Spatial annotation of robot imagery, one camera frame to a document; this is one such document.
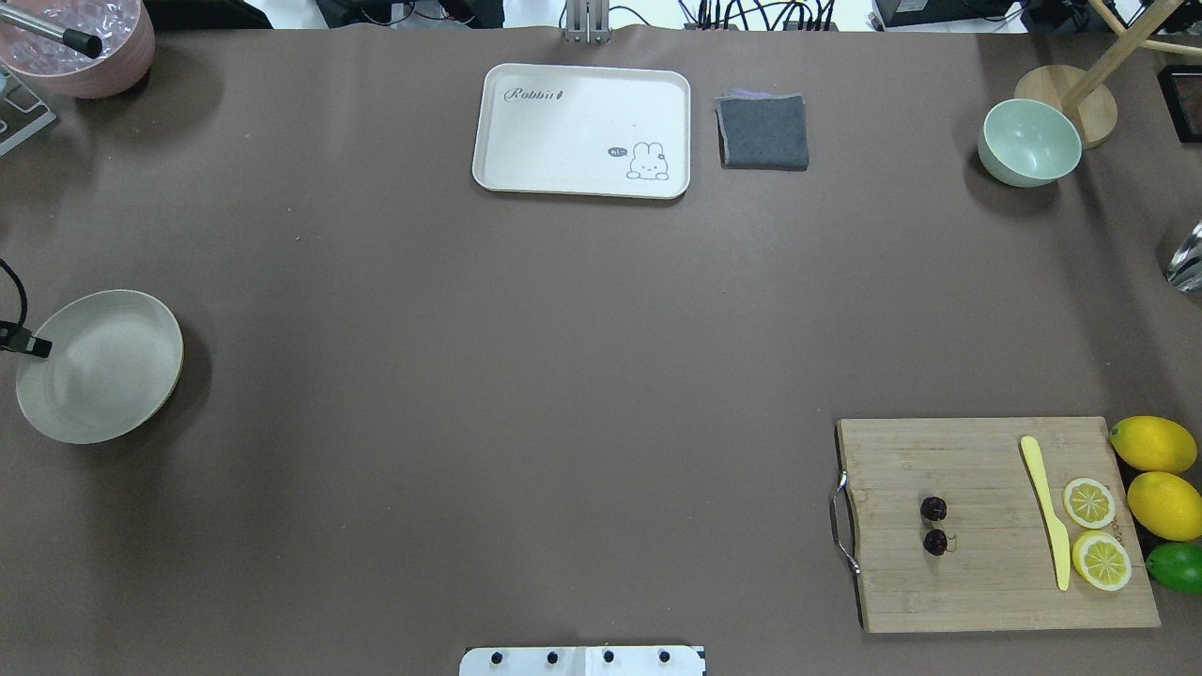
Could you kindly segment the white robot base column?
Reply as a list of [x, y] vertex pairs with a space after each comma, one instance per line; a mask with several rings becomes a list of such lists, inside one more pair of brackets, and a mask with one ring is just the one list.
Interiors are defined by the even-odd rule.
[[706, 675], [688, 645], [512, 646], [468, 650], [459, 675]]

